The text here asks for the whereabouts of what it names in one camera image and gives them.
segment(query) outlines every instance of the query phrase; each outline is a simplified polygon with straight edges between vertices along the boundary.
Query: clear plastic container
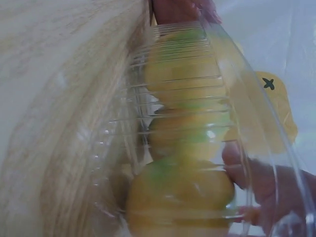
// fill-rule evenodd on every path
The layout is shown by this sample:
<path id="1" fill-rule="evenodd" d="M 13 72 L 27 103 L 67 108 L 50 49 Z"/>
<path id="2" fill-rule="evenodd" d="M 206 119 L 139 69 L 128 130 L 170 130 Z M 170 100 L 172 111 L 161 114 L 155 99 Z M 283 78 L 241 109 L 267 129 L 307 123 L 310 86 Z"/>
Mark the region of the clear plastic container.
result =
<path id="1" fill-rule="evenodd" d="M 237 234 L 246 236 L 251 223 L 239 207 L 257 203 L 270 209 L 266 234 L 313 236 L 304 175 L 262 85 L 223 28 L 201 18 L 148 35 L 94 137 L 97 236 L 226 237 L 238 219 Z M 284 169 L 298 195 L 286 211 Z M 271 188 L 260 195 L 265 184 Z"/>

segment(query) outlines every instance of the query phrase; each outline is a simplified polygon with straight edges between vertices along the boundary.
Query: light wood grain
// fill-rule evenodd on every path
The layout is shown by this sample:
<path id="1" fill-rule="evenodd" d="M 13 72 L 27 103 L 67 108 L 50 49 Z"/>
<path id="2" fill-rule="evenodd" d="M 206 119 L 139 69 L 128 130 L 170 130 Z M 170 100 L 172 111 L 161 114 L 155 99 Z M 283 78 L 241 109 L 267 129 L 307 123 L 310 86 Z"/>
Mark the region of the light wood grain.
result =
<path id="1" fill-rule="evenodd" d="M 91 137 L 148 25 L 147 0 L 1 2 L 0 237 L 93 236 Z"/>

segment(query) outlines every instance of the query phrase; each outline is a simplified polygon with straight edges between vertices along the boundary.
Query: white background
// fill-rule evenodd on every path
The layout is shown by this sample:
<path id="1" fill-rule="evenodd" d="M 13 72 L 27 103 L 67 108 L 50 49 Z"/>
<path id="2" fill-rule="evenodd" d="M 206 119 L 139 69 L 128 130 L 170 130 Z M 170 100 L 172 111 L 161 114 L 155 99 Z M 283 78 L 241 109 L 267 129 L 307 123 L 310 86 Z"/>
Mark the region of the white background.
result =
<path id="1" fill-rule="evenodd" d="M 316 0 L 214 0 L 223 27 L 255 71 L 288 92 L 302 168 L 316 174 Z"/>

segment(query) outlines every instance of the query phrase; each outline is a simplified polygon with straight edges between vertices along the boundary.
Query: black x mark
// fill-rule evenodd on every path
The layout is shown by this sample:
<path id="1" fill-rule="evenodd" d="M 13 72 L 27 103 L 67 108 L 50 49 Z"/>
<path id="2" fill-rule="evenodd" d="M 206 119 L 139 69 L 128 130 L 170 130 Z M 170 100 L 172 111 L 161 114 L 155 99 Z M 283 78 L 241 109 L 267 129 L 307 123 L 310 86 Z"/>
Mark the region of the black x mark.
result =
<path id="1" fill-rule="evenodd" d="M 266 78 L 262 78 L 262 80 L 264 80 L 264 82 L 266 83 L 264 88 L 269 88 L 270 87 L 271 90 L 275 89 L 275 85 L 273 85 L 274 79 L 268 80 Z"/>

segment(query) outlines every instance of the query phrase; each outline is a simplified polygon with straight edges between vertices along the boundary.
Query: yellow fruit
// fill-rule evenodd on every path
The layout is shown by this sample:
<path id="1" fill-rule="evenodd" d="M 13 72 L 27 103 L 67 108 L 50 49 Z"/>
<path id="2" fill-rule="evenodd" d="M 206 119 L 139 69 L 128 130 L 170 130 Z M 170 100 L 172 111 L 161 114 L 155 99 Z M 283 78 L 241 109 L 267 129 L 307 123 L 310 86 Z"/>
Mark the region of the yellow fruit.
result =
<path id="1" fill-rule="evenodd" d="M 223 211 L 235 196 L 224 171 L 208 161 L 178 166 L 172 158 L 148 164 L 132 182 L 126 218 L 134 237 L 225 237 Z"/>
<path id="2" fill-rule="evenodd" d="M 155 118 L 149 126 L 148 142 L 153 160 L 175 154 L 176 144 L 182 152 L 195 159 L 210 160 L 215 157 L 229 127 L 228 111 L 163 110 L 164 117 Z"/>
<path id="3" fill-rule="evenodd" d="M 153 46 L 145 67 L 145 82 L 166 106 L 179 101 L 180 105 L 172 105 L 180 108 L 183 100 L 226 95 L 216 60 L 199 39 L 202 35 L 199 30 L 171 33 Z M 196 46 L 190 46 L 189 40 Z"/>

